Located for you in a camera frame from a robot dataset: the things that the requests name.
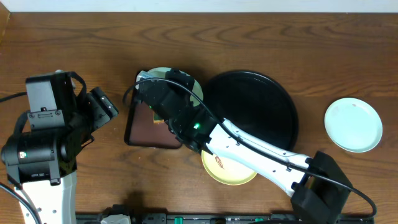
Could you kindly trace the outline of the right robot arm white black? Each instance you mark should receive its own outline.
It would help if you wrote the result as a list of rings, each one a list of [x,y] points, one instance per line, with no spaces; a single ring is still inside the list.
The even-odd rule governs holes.
[[[171,132],[191,150],[206,150],[236,161],[280,187],[298,217],[310,223],[336,223],[353,186],[335,160],[318,151],[314,157],[273,146],[216,115],[191,85],[148,78],[133,86],[141,100],[166,120]]]

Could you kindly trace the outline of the yellow plate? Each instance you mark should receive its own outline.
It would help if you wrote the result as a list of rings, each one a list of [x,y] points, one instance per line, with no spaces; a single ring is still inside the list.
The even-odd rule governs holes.
[[[207,173],[222,184],[242,185],[257,176],[257,172],[234,160],[206,151],[201,152],[201,160]]]

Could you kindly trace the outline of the mint green plate top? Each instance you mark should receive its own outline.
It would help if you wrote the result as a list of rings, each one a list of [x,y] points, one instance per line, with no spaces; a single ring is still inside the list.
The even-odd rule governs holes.
[[[325,111],[328,137],[340,148],[355,153],[368,152],[381,141],[383,125],[377,111],[357,98],[340,98]]]

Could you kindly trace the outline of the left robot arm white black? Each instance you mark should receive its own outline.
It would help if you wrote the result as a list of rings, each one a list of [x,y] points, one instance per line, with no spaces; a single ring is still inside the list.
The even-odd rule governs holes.
[[[80,105],[72,91],[60,101],[53,91],[28,96],[30,110],[1,151],[7,178],[22,198],[26,223],[76,223],[76,157],[119,111],[98,87]]]

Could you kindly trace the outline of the mint green plate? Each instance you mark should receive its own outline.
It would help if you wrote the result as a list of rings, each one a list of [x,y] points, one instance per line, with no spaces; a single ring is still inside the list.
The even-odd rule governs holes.
[[[325,111],[328,137],[340,148],[355,153],[368,152],[381,141],[383,125],[377,111],[357,98],[340,98]]]
[[[147,78],[152,78],[152,77],[156,77],[156,78],[165,78],[166,72],[170,71],[171,68],[169,67],[157,67],[157,68],[153,68],[146,71],[140,71],[136,77],[136,82],[140,81],[141,79],[147,79]],[[180,71],[180,73],[182,73],[182,77],[191,77],[189,74]],[[136,85],[135,87],[136,90],[139,90],[139,85]],[[194,94],[196,94],[201,100],[203,100],[203,92],[201,89],[200,84],[194,79],[194,84],[193,84],[193,88],[192,88],[192,92]],[[200,102],[194,98],[193,96],[190,97],[190,101],[193,102],[193,106],[198,106],[200,104]]]

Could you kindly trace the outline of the orange green scrub sponge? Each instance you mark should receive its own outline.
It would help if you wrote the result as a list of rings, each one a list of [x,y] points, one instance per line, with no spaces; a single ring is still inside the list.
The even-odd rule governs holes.
[[[154,124],[164,123],[164,119],[162,119],[158,114],[154,113],[153,123]]]

